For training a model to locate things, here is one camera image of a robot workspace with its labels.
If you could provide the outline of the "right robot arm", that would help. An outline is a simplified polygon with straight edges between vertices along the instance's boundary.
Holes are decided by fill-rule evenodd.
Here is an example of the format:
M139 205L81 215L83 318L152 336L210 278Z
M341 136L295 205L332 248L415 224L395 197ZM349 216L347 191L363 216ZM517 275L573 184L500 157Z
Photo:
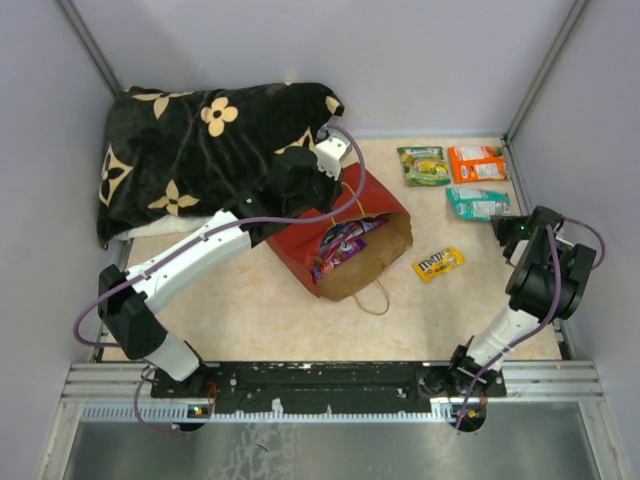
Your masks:
M544 206L527 216L494 216L491 226L513 267L506 306L480 334L452 355L446 380L461 396L488 391L504 357L556 319L567 320L580 305L596 251L559 238L569 219Z

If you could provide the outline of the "orange snack packet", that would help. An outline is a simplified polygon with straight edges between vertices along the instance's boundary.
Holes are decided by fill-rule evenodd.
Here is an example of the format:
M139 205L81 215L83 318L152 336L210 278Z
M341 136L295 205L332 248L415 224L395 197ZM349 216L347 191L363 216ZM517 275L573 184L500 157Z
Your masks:
M502 147L455 146L448 148L448 156L457 184L508 179Z

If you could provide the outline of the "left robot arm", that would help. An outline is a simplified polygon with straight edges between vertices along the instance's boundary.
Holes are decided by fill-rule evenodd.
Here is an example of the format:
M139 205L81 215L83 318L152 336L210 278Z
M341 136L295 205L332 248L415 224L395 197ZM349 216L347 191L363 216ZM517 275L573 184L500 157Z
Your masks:
M346 141L334 139L312 150L288 147L264 177L171 248L126 271L104 269L98 314L126 357L164 371L186 396L201 394L208 384L202 360L158 313L209 270L281 232L290 220L312 209L331 212L349 152Z

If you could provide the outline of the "yellow m&m's packet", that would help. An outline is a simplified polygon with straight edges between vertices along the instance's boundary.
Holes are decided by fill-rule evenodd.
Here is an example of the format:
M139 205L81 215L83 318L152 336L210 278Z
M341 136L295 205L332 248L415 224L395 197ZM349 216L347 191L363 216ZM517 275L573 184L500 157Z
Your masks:
M464 262L464 256L459 250L447 247L432 254L425 260L414 263L412 268L424 283L429 283L436 277L463 265Z

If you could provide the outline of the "purple snack packet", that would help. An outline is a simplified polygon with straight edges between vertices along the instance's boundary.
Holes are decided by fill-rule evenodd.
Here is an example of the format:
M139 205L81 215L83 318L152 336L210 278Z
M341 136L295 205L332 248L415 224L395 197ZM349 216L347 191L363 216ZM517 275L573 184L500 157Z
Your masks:
M318 283L336 267L364 250L367 246L364 236L387 222L388 216L382 215L343 222L331 227L321 241L312 262L312 280Z

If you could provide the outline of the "black floral pillow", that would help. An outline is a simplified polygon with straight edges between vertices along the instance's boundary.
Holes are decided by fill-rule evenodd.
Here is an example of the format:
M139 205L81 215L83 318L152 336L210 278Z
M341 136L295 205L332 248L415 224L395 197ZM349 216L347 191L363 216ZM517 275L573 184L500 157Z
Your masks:
M104 130L99 245L165 217L212 216L287 148L313 148L344 110L332 89L314 82L119 92Z

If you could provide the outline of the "green yellow snack packet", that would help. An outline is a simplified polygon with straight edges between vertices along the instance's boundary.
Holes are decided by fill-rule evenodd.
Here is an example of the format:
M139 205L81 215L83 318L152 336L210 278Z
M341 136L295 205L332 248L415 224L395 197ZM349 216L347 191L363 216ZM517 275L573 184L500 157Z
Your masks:
M441 146L398 147L396 151L407 186L436 187L451 183L449 165Z

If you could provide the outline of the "red brown paper bag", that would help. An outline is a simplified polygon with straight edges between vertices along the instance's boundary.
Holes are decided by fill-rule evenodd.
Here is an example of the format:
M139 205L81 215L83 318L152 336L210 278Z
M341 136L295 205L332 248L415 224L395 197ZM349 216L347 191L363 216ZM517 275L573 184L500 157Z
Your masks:
M306 290L334 302L351 297L413 246L411 216L371 173L344 212L322 222L290 225L268 246Z

